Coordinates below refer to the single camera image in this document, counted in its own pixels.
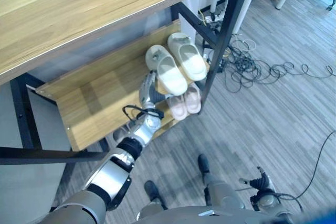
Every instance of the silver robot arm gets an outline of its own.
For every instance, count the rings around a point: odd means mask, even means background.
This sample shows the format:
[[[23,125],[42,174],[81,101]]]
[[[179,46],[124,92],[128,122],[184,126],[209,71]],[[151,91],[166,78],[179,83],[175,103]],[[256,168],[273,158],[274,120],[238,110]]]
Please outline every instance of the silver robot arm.
[[[169,97],[155,90],[155,75],[155,72],[149,73],[140,87],[142,112],[130,132],[91,173],[82,191],[48,214],[41,223],[103,224],[106,211],[119,206],[131,185],[134,162],[161,126],[163,113],[155,104]]]

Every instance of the wooden shelf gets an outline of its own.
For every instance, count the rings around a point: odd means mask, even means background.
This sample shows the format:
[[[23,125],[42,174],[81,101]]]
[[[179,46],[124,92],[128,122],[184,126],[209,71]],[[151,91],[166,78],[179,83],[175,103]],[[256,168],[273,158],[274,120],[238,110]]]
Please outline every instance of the wooden shelf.
[[[1,0],[0,85],[182,0]]]
[[[140,105],[139,87],[149,72],[145,52],[152,45],[164,45],[177,31],[180,23],[174,22],[36,90],[57,102],[73,150],[86,148],[128,122],[121,109],[128,104]],[[165,93],[159,82],[157,89]],[[172,122],[165,102],[158,108],[165,112],[162,133],[176,122]]]

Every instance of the white slipper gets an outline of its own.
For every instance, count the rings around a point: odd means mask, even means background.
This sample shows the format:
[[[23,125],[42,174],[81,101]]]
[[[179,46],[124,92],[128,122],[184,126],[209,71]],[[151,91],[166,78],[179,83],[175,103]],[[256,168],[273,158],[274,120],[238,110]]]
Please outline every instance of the white slipper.
[[[191,80],[200,81],[206,77],[204,60],[188,35],[171,34],[168,38],[168,47]]]
[[[151,46],[146,52],[146,64],[150,70],[157,71],[157,77],[168,93],[183,94],[188,84],[176,66],[174,58],[161,45]]]

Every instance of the black metal frame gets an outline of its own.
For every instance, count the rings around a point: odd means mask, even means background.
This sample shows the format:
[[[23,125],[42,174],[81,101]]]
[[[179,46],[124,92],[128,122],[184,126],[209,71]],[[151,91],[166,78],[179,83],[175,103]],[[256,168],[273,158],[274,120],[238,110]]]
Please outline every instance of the black metal frame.
[[[98,161],[106,152],[48,151],[0,147],[1,165],[54,164]]]
[[[0,165],[97,161],[101,160],[109,151],[109,145],[105,138],[99,142],[103,152],[42,150],[28,92],[36,93],[34,89],[43,85],[44,82],[25,73],[13,79],[10,84],[23,148],[0,147]],[[56,105],[53,100],[42,98]]]
[[[210,92],[210,88],[214,82],[222,55],[230,42],[232,31],[243,3],[244,0],[228,0],[225,16],[218,37],[215,36],[210,28],[204,26],[196,15],[193,14],[182,2],[179,2],[171,7],[173,20],[178,19],[178,14],[180,13],[214,49],[213,59],[211,61],[205,85],[203,86],[202,105],[205,104],[207,96]]]

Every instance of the shoe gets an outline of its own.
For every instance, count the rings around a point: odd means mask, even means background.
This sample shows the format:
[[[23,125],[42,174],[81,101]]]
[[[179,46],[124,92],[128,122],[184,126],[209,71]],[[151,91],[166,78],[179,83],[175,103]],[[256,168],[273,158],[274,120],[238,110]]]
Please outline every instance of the shoe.
[[[202,175],[210,172],[209,162],[208,162],[207,157],[204,154],[200,154],[198,156],[197,162],[198,162],[199,171],[201,172]]]
[[[167,104],[174,119],[181,121],[188,116],[188,110],[185,105],[183,95],[168,98]]]
[[[146,52],[145,60],[150,70],[157,71],[157,77],[168,93],[181,95],[187,90],[187,81],[178,69],[174,58],[163,46],[151,46]]]
[[[167,209],[163,199],[161,198],[160,194],[159,194],[159,190],[158,188],[156,187],[156,185],[154,184],[153,181],[151,180],[148,180],[145,184],[144,184],[144,188],[145,188],[145,191],[149,197],[149,200],[150,201],[154,201],[154,200],[159,200],[163,209]]]
[[[197,114],[201,110],[201,92],[195,83],[188,86],[183,94],[185,106],[190,114]]]
[[[206,77],[204,60],[188,35],[173,33],[168,38],[168,47],[191,80],[200,81]]]

